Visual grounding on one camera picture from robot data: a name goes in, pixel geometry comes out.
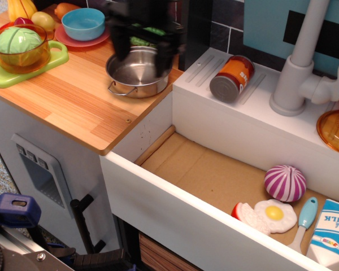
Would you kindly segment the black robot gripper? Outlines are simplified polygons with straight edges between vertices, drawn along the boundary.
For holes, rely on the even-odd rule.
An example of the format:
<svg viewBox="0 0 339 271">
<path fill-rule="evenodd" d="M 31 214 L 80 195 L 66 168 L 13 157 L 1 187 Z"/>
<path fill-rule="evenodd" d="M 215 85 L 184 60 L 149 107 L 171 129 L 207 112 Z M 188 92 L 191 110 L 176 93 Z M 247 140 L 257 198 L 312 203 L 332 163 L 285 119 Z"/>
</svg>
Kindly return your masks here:
<svg viewBox="0 0 339 271">
<path fill-rule="evenodd" d="M 185 44 L 184 27 L 175 22 L 171 15 L 174 1 L 107 1 L 105 16 L 110 27 L 111 39 L 115 54 L 120 61 L 124 60 L 131 48 L 130 36 L 135 32 L 132 24 L 143 27 L 154 27 L 164 30 L 167 34 L 157 44 L 155 57 L 156 76 L 171 69 L 175 48 Z"/>
</svg>

